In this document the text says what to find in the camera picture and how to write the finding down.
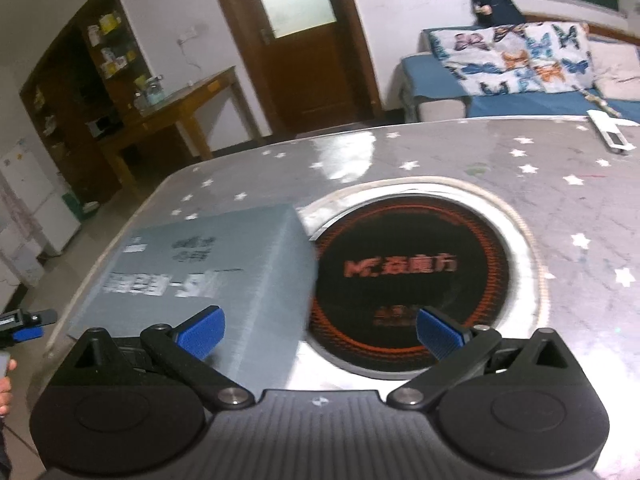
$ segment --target window sill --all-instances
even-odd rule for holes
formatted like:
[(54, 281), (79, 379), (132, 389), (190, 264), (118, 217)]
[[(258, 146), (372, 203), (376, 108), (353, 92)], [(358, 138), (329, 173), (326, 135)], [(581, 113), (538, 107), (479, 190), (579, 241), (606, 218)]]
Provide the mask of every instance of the window sill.
[(580, 7), (584, 10), (594, 10), (596, 12), (600, 12), (603, 14), (607, 14), (612, 18), (619, 18), (622, 20), (626, 20), (628, 15), (624, 11), (609, 9), (609, 7), (603, 7), (597, 4), (590, 4), (589, 2), (585, 2), (582, 0), (548, 0), (550, 2), (555, 2), (559, 4), (570, 4), (575, 7)]

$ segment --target door handle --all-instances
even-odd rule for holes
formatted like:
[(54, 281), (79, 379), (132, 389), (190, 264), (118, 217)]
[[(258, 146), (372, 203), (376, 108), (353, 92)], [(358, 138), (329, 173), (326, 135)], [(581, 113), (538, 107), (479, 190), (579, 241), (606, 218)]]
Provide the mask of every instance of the door handle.
[(268, 45), (271, 43), (271, 34), (269, 33), (269, 31), (266, 28), (261, 28), (260, 29), (260, 35), (262, 36), (262, 42), (265, 45)]

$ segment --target black round cooktop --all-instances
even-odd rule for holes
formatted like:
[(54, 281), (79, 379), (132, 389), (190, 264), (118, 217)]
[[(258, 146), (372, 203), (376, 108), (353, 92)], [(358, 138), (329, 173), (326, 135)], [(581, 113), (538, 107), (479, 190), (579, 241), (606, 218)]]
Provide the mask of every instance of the black round cooktop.
[(415, 333), (422, 306), (465, 326), (491, 325), (507, 295), (509, 263), (498, 235), (475, 212), (442, 198), (362, 206), (316, 245), (310, 339), (356, 373), (401, 378), (436, 362)]

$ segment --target table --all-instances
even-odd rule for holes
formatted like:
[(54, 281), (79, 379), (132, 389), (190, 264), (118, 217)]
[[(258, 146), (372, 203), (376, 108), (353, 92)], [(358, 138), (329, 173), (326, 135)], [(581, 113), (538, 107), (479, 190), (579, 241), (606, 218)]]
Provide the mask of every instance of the table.
[(120, 183), (132, 190), (133, 193), (138, 194), (136, 180), (120, 155), (121, 150), (178, 122), (184, 127), (202, 160), (212, 158), (207, 137), (194, 117), (194, 113), (226, 88), (231, 90), (233, 99), (249, 129), (250, 137), (259, 145), (263, 145), (264, 140), (258, 129), (258, 124), (238, 82), (236, 68), (230, 67), (198, 81), (193, 86), (174, 92), (157, 105), (143, 110), (139, 118), (125, 124), (119, 133), (98, 142)]
[[(629, 142), (640, 146), (640, 128), (621, 126), (621, 130)], [(50, 375), (59, 355), (68, 351), (69, 321), (100, 283), (110, 257), (137, 228), (290, 203), (311, 235), (324, 221), (320, 213), (331, 212), (331, 203), (317, 202), (328, 195), (342, 194), (333, 204), (345, 208), (350, 206), (346, 193), (354, 186), (370, 193), (385, 179), (402, 180), (413, 189), (422, 178), (450, 178), (492, 193), (526, 223), (543, 264), (535, 273), (536, 282), (543, 282), (548, 291), (546, 312), (538, 312), (536, 324), (558, 330), (609, 412), (609, 441), (596, 472), (603, 478), (636, 479), (640, 468), (640, 442), (632, 437), (640, 424), (636, 406), (640, 153), (636, 152), (640, 150), (627, 156), (609, 153), (585, 117), (511, 117), (384, 126), (247, 150), (233, 155), (232, 161), (220, 157), (202, 162), (194, 171), (166, 179), (104, 251), (55, 327), (40, 377)], [(314, 203), (315, 213), (309, 211)], [(532, 330), (527, 323), (512, 328)], [(304, 362), (306, 356), (299, 358)], [(325, 373), (321, 365), (322, 360), (307, 366), (307, 375), (297, 386), (314, 389), (318, 386), (314, 380), (334, 388), (367, 386), (362, 382), (367, 378), (345, 378), (338, 369)], [(318, 389), (330, 388), (322, 384)]]

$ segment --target human hand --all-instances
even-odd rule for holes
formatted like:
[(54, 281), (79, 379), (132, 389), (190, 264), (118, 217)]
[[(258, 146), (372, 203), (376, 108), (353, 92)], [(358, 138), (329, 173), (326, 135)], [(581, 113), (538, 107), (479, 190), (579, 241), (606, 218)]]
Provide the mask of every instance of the human hand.
[[(18, 363), (15, 359), (9, 361), (9, 371), (15, 370)], [(11, 379), (9, 377), (3, 377), (0, 379), (0, 415), (4, 416), (9, 413), (10, 404), (13, 396), (11, 394)]]

